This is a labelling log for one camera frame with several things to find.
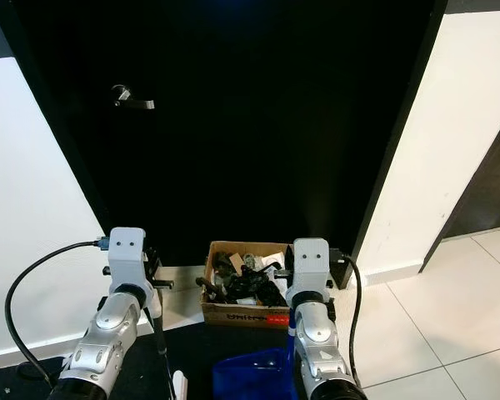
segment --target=blue container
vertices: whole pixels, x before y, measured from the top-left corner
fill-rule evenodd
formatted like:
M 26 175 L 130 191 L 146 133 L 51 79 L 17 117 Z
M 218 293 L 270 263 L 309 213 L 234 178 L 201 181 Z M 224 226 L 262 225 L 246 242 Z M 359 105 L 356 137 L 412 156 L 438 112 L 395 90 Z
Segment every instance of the blue container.
M 294 327 L 291 311 L 287 349 L 271 348 L 215 364 L 214 399 L 298 400 L 293 381 Z

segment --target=cardboard box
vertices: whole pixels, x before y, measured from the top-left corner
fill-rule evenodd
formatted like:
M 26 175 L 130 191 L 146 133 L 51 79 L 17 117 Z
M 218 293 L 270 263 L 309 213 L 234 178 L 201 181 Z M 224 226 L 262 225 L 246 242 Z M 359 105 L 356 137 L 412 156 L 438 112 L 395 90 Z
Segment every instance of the cardboard box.
M 285 253 L 287 246 L 284 243 L 212 242 L 209 247 L 204 277 L 211 282 L 213 255 L 217 252 L 239 253 L 241 257 L 247 253 L 266 257 L 274 253 Z M 204 320 L 211 325 L 287 329 L 289 324 L 289 307 L 217 304 L 209 302 L 205 290 L 202 293 L 201 304 Z

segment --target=white baseboard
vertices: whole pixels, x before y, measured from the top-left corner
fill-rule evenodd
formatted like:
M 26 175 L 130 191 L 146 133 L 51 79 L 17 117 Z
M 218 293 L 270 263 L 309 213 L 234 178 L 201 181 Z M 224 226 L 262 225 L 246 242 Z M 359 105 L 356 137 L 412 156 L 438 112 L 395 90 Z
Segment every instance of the white baseboard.
M 78 339 L 83 333 L 68 336 L 55 337 L 52 340 L 28 344 L 28 348 L 35 357 L 40 360 L 45 358 L 59 357 L 66 353 L 72 353 Z M 0 368 L 11 367 L 26 361 L 26 358 L 17 347 L 0 350 Z
M 376 269 L 367 273 L 361 271 L 362 285 L 371 286 L 378 285 L 379 283 L 397 281 L 398 279 L 411 278 L 417 275 L 422 267 L 423 260 L 415 260 L 402 267 Z M 354 280 L 355 277 L 352 274 L 347 288 L 354 288 Z

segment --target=black door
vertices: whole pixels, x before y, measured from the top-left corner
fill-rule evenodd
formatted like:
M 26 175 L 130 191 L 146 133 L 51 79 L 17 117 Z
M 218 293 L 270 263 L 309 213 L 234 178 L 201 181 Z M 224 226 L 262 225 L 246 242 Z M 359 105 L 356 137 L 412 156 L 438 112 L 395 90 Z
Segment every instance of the black door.
M 203 263 L 211 240 L 322 236 L 351 251 L 411 76 L 422 75 L 423 39 L 431 49 L 437 27 L 425 33 L 443 7 L 433 10 L 428 0 L 0 0 L 102 226 L 145 228 L 172 265 Z M 118 84 L 155 108 L 116 107 Z

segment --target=red label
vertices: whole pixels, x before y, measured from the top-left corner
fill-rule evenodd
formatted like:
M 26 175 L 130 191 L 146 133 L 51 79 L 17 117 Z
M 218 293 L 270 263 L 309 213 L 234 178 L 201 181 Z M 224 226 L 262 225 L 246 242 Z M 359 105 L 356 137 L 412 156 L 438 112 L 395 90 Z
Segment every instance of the red label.
M 271 323 L 274 325 L 285 325 L 289 324 L 289 316 L 288 315 L 267 315 L 267 323 Z

